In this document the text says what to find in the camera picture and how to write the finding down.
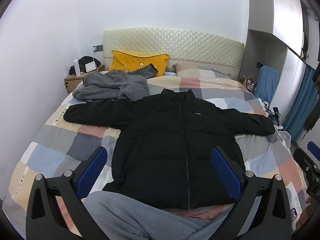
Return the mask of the black puffer jacket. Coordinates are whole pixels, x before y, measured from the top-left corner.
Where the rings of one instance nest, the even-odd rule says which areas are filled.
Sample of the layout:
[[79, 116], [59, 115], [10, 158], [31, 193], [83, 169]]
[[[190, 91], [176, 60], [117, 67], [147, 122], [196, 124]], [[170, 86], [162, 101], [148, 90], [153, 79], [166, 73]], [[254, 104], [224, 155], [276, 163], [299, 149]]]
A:
[[113, 181], [104, 190], [158, 209], [195, 209], [231, 204], [210, 154], [216, 147], [240, 167], [235, 136], [267, 136], [272, 121], [259, 114], [220, 109], [191, 90], [137, 101], [103, 100], [68, 107], [67, 122], [120, 130], [113, 157]]

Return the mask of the grey trousers leg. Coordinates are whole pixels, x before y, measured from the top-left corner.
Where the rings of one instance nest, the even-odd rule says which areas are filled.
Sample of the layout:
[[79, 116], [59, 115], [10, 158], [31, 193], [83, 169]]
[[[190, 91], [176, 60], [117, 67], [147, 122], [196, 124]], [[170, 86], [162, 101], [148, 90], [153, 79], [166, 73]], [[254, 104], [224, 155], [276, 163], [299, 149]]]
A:
[[109, 239], [208, 239], [230, 212], [215, 219], [184, 217], [106, 191], [90, 194], [84, 206]]

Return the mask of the patchwork checkered duvet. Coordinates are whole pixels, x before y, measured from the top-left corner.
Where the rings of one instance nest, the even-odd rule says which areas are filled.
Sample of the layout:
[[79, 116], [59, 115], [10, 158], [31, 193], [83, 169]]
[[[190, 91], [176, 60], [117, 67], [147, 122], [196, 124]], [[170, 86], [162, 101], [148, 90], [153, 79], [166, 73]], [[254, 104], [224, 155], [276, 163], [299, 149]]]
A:
[[[181, 70], [175, 76], [148, 79], [148, 86], [151, 94], [158, 94], [163, 89], [176, 92], [192, 90], [196, 97], [221, 109], [234, 108], [260, 115], [266, 113], [262, 101], [241, 83], [211, 70]], [[20, 236], [25, 236], [28, 200], [37, 174], [50, 178], [58, 177], [66, 170], [74, 170], [98, 146], [106, 148], [109, 155], [113, 153], [118, 130], [65, 122], [65, 111], [77, 103], [78, 100], [71, 95], [65, 98], [30, 143], [12, 173], [2, 209]], [[297, 220], [306, 206], [306, 182], [291, 154], [289, 134], [276, 131], [266, 137], [238, 135], [236, 142], [248, 170], [260, 177], [282, 176], [293, 220]]]

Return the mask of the blue curtain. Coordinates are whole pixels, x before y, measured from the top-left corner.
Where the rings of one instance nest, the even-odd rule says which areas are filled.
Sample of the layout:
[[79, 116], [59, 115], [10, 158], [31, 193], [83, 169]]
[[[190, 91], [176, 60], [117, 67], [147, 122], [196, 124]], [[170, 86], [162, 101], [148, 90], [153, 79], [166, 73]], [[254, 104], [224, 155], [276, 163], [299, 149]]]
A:
[[284, 130], [291, 135], [292, 142], [296, 142], [304, 131], [304, 123], [318, 99], [317, 89], [312, 80], [314, 73], [315, 70], [307, 65], [298, 94], [283, 124]]

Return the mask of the blue towel on chair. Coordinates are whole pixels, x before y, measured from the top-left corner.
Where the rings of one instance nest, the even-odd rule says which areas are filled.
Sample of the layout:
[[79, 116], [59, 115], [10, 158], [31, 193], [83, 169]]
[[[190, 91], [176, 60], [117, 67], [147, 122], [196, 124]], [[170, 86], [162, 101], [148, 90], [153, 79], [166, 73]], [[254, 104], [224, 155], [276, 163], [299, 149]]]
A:
[[254, 96], [266, 101], [268, 104], [272, 102], [278, 84], [278, 72], [268, 66], [263, 65], [260, 68], [257, 85]]

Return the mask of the wooden nightstand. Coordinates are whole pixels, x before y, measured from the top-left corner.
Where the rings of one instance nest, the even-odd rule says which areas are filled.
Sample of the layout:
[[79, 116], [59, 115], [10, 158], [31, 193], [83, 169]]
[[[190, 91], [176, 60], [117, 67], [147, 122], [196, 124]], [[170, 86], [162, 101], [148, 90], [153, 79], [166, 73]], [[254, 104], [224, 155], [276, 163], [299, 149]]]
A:
[[84, 77], [87, 74], [91, 74], [94, 72], [102, 72], [104, 70], [105, 70], [105, 66], [102, 64], [96, 70], [91, 71], [89, 73], [82, 73], [82, 74], [80, 74], [80, 76], [69, 75], [69, 76], [65, 77], [64, 83], [65, 83], [65, 88], [66, 88], [67, 92], [71, 93], [73, 90], [75, 90], [76, 87], [83, 81]]

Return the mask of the grey fleece garment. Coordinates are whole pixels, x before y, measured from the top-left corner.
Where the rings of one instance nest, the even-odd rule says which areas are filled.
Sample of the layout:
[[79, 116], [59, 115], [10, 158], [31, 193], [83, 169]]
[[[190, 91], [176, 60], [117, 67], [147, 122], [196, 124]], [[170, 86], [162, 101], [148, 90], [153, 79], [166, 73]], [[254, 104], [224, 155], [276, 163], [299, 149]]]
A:
[[109, 70], [105, 74], [87, 74], [83, 85], [72, 92], [72, 96], [85, 101], [126, 99], [140, 100], [150, 95], [147, 79], [156, 77], [158, 70], [153, 64], [132, 72]]

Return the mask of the cream quilted headboard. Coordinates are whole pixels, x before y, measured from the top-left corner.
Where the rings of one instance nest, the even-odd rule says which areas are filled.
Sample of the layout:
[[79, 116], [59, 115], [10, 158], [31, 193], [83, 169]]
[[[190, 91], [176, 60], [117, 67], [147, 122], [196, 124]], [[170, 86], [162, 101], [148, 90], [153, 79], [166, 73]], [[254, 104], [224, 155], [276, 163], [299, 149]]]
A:
[[244, 47], [243, 43], [222, 36], [175, 28], [125, 28], [103, 33], [107, 67], [112, 62], [112, 50], [129, 50], [153, 55], [169, 54], [169, 70], [173, 70], [172, 65], [176, 63], [193, 63], [236, 79]]

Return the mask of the white plastic bottle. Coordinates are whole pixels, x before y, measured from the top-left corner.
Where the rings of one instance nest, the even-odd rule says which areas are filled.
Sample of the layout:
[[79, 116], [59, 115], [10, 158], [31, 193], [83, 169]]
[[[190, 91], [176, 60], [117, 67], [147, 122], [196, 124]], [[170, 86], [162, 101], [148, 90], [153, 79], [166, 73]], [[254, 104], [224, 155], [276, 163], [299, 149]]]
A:
[[79, 61], [78, 61], [77, 58], [74, 59], [74, 70], [75, 70], [75, 75], [76, 76], [80, 76], [81, 75]]

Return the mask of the black bag on nightstand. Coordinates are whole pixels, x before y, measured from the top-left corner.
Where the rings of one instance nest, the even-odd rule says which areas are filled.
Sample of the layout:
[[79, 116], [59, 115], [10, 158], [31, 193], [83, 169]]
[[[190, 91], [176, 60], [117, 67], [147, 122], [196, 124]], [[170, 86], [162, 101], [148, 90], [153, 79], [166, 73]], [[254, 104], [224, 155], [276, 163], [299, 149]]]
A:
[[100, 67], [101, 62], [92, 56], [83, 56], [78, 59], [80, 73], [88, 73]]

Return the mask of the yellow pillow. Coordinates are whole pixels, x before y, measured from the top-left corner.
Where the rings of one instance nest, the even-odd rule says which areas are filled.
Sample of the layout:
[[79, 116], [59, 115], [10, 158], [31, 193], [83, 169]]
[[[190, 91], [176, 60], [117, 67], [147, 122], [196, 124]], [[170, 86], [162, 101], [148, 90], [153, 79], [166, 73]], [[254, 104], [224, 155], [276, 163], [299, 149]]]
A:
[[131, 72], [153, 64], [158, 71], [156, 77], [164, 75], [167, 61], [170, 59], [169, 54], [153, 54], [130, 50], [112, 50], [112, 55], [112, 63], [109, 70], [116, 69]]

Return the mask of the pink pillow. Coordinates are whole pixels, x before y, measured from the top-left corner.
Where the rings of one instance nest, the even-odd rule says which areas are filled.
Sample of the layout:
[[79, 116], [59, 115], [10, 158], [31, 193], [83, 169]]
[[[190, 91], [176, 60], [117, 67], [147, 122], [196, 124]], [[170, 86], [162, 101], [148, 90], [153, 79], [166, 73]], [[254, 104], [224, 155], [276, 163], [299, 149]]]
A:
[[176, 63], [174, 64], [174, 67], [176, 69], [177, 74], [184, 70], [190, 70], [190, 69], [199, 70], [198, 66], [196, 66], [193, 63]]

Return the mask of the grey wall cabinet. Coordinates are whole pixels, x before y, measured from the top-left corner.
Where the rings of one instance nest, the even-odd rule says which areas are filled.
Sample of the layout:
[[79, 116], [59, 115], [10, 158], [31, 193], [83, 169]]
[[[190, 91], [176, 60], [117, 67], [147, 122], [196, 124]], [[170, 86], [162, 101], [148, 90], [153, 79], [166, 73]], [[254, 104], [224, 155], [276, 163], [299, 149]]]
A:
[[319, 16], [308, 0], [249, 0], [246, 59], [281, 69], [287, 50], [319, 64]]

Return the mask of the wall socket panel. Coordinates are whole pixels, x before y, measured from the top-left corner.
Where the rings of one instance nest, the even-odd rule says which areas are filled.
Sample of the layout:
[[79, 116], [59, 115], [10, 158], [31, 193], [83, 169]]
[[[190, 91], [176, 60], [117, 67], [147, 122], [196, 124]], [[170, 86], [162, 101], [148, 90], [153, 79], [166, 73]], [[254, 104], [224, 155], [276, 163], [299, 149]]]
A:
[[94, 52], [101, 52], [103, 51], [103, 45], [96, 45], [96, 46], [93, 46], [93, 51]]

